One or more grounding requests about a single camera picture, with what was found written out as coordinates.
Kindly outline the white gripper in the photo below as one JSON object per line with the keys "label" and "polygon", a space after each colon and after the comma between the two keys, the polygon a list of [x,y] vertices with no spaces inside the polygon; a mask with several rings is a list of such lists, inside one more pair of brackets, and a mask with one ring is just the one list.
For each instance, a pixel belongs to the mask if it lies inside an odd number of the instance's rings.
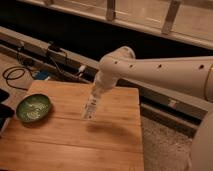
{"label": "white gripper", "polygon": [[92,87],[91,94],[100,99],[104,92],[107,92],[116,86],[117,81],[117,77],[98,71],[94,79],[94,86]]}

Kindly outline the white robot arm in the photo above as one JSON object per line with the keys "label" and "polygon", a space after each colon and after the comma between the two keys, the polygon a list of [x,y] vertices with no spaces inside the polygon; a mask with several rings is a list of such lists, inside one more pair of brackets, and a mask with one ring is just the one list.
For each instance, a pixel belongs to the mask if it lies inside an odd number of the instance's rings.
{"label": "white robot arm", "polygon": [[99,98],[121,78],[171,89],[212,104],[193,139],[186,171],[213,171],[213,57],[136,59],[134,51],[123,46],[101,58],[92,96]]}

